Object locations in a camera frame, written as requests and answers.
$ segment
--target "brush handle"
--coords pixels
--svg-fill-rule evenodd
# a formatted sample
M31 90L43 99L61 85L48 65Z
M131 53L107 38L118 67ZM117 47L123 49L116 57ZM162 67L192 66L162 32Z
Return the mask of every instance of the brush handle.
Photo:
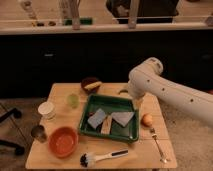
M105 155L97 155L95 156L95 161L117 158L117 157L125 156L127 154L128 154L128 150L115 151Z

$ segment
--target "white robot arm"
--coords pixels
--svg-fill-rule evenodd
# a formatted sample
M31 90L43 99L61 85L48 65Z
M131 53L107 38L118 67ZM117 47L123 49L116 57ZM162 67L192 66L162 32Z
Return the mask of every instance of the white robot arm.
M162 71L157 58L148 58L130 71L129 82L121 92L127 91L133 98L150 92L213 127L213 95L166 80L159 76Z

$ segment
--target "cloth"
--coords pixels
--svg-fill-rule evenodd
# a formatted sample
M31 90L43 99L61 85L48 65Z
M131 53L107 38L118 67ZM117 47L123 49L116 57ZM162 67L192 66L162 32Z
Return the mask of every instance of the cloth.
M113 112L111 116L116 122L125 127L134 116L134 112Z
M92 115L91 117L89 117L89 119L87 120L87 122L90 124L91 127L93 127L94 129L96 129L98 127L98 125L100 125L104 119L107 117L107 114L101 109L99 108L94 115Z

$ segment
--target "orange bowl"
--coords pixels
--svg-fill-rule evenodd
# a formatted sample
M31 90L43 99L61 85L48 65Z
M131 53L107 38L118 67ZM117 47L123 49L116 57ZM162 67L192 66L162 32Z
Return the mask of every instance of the orange bowl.
M72 154L78 144L78 134L71 127L56 129L49 138L51 152L59 158L68 157Z

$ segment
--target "egg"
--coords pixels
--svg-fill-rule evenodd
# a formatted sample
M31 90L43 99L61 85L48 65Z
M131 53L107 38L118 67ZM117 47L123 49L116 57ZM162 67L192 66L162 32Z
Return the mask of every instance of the egg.
M151 114L144 114L143 117L141 118L141 124L146 126L146 127L151 127L153 124L153 118Z

